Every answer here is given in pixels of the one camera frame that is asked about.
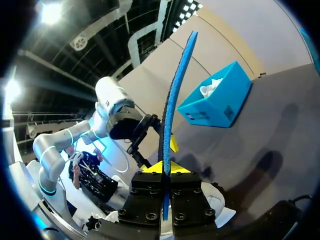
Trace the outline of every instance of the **ceiling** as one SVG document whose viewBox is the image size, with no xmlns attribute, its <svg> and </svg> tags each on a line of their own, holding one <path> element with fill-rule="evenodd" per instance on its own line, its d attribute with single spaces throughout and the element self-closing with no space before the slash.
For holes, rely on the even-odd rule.
<svg viewBox="0 0 320 240">
<path fill-rule="evenodd" d="M 160 0 L 38 1 L 38 15 L 14 60 L 21 95 L 11 106 L 22 156 L 32 153 L 29 125 L 81 121 L 92 114 L 96 82 L 105 76 L 119 81 L 133 70 L 130 37 L 163 19 L 163 42 L 192 0 L 164 2 L 160 10 Z M 60 4 L 61 17 L 48 25 L 42 13 L 52 3 Z M 157 47 L 156 38 L 152 30 L 136 41 L 141 62 Z"/>
</svg>

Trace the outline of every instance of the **white robotic arm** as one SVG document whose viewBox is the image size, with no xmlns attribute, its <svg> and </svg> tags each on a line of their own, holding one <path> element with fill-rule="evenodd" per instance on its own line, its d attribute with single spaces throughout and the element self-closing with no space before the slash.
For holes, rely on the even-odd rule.
<svg viewBox="0 0 320 240">
<path fill-rule="evenodd" d="M 41 163 L 39 186 L 54 195 L 58 178 L 65 167 L 59 151 L 68 148 L 82 136 L 85 144 L 107 137 L 106 125 L 109 118 L 123 107 L 134 108 L 135 103 L 125 90 L 111 77 L 101 78 L 95 87 L 98 102 L 92 118 L 52 134 L 40 134 L 33 142 L 33 151 Z"/>
</svg>

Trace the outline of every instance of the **blue box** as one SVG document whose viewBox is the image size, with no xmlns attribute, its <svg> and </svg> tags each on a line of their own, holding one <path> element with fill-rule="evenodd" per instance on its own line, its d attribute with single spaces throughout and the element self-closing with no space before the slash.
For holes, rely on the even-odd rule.
<svg viewBox="0 0 320 240">
<path fill-rule="evenodd" d="M 222 79 L 208 97 L 200 93 L 201 86 Z M 251 87 L 251 81 L 237 61 L 204 80 L 177 108 L 192 125 L 229 128 L 237 116 Z"/>
</svg>

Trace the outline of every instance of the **black shirt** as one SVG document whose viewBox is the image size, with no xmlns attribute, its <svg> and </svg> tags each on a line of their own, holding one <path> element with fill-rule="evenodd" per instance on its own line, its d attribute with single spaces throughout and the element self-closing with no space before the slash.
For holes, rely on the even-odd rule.
<svg viewBox="0 0 320 240">
<path fill-rule="evenodd" d="M 111 196 L 115 193 L 118 187 L 118 182 L 105 175 L 99 169 L 98 166 L 100 165 L 100 161 L 98 160 L 98 157 L 96 155 L 92 155 L 86 151 L 83 151 L 82 153 L 83 158 L 78 164 L 81 170 L 81 174 L 79 176 L 80 185 L 85 186 L 94 196 L 107 203 Z M 88 165 L 92 172 L 97 173 L 100 177 L 102 177 L 101 182 L 98 182 L 91 171 L 85 168 L 86 165 L 84 164 L 84 162 Z M 69 178 L 72 181 L 74 180 L 72 161 L 70 161 L 69 165 Z"/>
</svg>

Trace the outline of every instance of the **tissue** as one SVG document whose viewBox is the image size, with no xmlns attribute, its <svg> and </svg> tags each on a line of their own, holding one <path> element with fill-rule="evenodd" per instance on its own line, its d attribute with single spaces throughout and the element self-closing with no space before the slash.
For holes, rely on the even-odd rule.
<svg viewBox="0 0 320 240">
<path fill-rule="evenodd" d="M 201 94 L 202 94 L 202 96 L 204 98 L 208 98 L 214 92 L 214 90 L 221 83 L 222 78 L 220 78 L 220 79 L 212 79 L 211 81 L 212 81 L 212 84 L 210 84 L 208 86 L 201 86 L 200 87 L 200 92 L 201 92 Z"/>
</svg>

